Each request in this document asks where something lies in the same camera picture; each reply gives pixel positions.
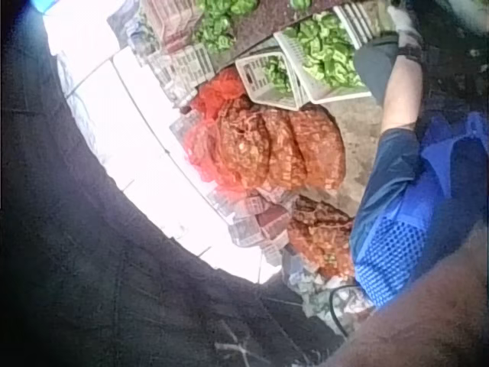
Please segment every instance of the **wristwatch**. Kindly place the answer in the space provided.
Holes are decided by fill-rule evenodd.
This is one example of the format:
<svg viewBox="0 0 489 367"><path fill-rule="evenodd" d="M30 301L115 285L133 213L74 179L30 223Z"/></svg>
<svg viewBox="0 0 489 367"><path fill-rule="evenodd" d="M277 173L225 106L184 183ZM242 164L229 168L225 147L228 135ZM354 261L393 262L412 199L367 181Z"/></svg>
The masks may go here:
<svg viewBox="0 0 489 367"><path fill-rule="evenodd" d="M397 52L397 56L405 56L406 59L414 61L419 65L423 65L423 49L421 47L414 47L412 45L406 45L401 47Z"/></svg>

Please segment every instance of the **hand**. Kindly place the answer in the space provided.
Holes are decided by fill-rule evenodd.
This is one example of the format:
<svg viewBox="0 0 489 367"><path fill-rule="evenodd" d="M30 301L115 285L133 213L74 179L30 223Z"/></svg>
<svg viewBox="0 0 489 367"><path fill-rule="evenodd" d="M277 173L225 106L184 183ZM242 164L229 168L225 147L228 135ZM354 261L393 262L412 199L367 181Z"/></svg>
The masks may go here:
<svg viewBox="0 0 489 367"><path fill-rule="evenodd" d="M407 10L400 6L399 8L389 5L387 8L387 12L392 19L396 27L396 31L399 32L413 32L415 34L419 34L414 25L413 19L410 17Z"/></svg>
<svg viewBox="0 0 489 367"><path fill-rule="evenodd" d="M402 47L411 44L420 47L423 38L416 30L413 18L411 18L405 6L401 5L397 8L390 5L387 11L396 27L396 32L399 34L399 46Z"/></svg>

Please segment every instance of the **red mesh bag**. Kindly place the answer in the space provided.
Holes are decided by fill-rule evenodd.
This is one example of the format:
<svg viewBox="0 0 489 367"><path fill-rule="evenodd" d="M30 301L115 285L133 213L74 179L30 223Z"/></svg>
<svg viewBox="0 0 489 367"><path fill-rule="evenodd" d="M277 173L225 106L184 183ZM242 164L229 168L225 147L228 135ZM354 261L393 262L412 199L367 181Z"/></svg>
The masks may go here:
<svg viewBox="0 0 489 367"><path fill-rule="evenodd" d="M245 189L265 181L270 159L268 131L261 114L249 110L251 106L246 96L228 101L217 122L222 160Z"/></svg>
<svg viewBox="0 0 489 367"><path fill-rule="evenodd" d="M221 107L230 99L237 99L246 93L234 67L224 69L216 78L204 84L190 106L204 114L206 120L216 120Z"/></svg>
<svg viewBox="0 0 489 367"><path fill-rule="evenodd" d="M307 177L303 156L290 126L289 114L279 109L263 109L262 116L270 135L268 182L273 187L295 189Z"/></svg>
<svg viewBox="0 0 489 367"><path fill-rule="evenodd" d="M217 124L202 120L186 135L189 162L204 182L215 181L220 190L243 191L239 176L226 168L219 150Z"/></svg>
<svg viewBox="0 0 489 367"><path fill-rule="evenodd" d="M191 165L205 182L215 181L220 190L243 191L239 174L230 171L222 160L220 136L216 119L223 105L245 94L245 88L234 67L223 70L202 86L190 103L204 114L204 119L189 130L184 149Z"/></svg>
<svg viewBox="0 0 489 367"><path fill-rule="evenodd" d="M301 196L287 227L290 244L327 278L353 277L355 270L348 238L353 219L327 203Z"/></svg>
<svg viewBox="0 0 489 367"><path fill-rule="evenodd" d="M291 112L290 124L307 169L306 184L336 189L345 179L342 135L321 109Z"/></svg>

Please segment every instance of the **white glove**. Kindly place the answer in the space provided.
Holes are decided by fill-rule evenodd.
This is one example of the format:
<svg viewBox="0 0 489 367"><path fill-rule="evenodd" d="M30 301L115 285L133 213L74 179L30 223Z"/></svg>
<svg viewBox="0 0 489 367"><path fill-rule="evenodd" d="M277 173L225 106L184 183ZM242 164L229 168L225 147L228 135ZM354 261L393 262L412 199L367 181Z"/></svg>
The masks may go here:
<svg viewBox="0 0 489 367"><path fill-rule="evenodd" d="M401 32L412 33L412 34L416 34L417 36L419 36L419 38L421 38L421 34L419 34L419 32L416 30L413 19L411 19L406 9L401 7L396 8L390 5L387 8L387 12L392 18L392 22L396 26L397 33L401 33Z"/></svg>

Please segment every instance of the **black cable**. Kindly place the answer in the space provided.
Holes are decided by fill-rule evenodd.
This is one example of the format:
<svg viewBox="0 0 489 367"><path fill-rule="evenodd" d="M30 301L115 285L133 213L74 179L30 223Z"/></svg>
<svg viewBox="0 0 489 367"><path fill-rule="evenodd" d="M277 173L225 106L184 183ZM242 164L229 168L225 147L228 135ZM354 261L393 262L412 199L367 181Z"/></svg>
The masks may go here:
<svg viewBox="0 0 489 367"><path fill-rule="evenodd" d="M329 294L329 312L331 312L331 317L333 321L335 322L336 326L338 327L339 331L342 332L343 336L345 338L348 338L348 333L346 332L345 328L343 325L339 322L336 313L335 313L335 308L333 307L333 299L335 297L336 292L346 289L346 288L360 288L358 284L347 284L347 285L342 285L341 287L337 287L331 291Z"/></svg>

